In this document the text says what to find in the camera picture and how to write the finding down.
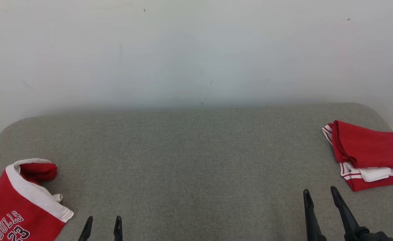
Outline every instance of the black object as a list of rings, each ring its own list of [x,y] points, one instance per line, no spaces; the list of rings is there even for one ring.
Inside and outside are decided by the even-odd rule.
[[[85,226],[82,230],[82,234],[80,235],[78,241],[87,241],[89,236],[91,236],[92,220],[92,216],[90,216],[88,220],[86,220]],[[115,235],[115,241],[123,241],[122,218],[120,216],[116,217],[115,229],[113,230],[113,234]]]
[[[343,228],[345,229],[345,241],[393,241],[393,238],[389,238],[384,232],[370,233],[366,227],[360,227],[337,188],[331,186],[330,190],[334,205],[339,209],[340,218],[342,218]],[[326,237],[321,234],[318,226],[314,213],[314,203],[308,189],[303,191],[303,202],[305,204],[307,240],[326,241]]]

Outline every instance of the gray fabric surface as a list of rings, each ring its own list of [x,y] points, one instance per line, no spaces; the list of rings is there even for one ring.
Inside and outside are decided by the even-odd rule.
[[[360,225],[393,237],[393,186],[352,192],[322,126],[335,119],[391,131],[353,103],[279,108],[41,116],[0,134],[0,174],[16,160],[59,167],[44,183],[75,212],[59,241],[75,241],[89,215],[91,240],[306,240],[308,188],[323,234],[343,240],[336,186]]]

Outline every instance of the red garment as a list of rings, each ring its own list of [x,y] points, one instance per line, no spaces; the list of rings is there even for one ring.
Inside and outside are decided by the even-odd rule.
[[[52,180],[57,167],[48,160],[28,159],[9,165],[0,177],[0,240],[54,241],[74,213],[37,185]]]
[[[393,132],[374,131],[334,121],[324,128],[331,131],[331,141],[336,161],[341,163],[341,176],[345,178],[354,192],[377,187],[393,185],[393,176],[365,182],[359,173],[346,170],[343,163],[350,163],[354,168],[389,167],[393,168]]]

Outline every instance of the number 23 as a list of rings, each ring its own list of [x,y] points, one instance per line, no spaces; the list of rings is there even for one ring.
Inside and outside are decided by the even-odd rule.
[[[8,239],[11,241],[22,241],[30,236],[30,232],[21,228],[21,226],[17,225],[12,232],[8,234]]]

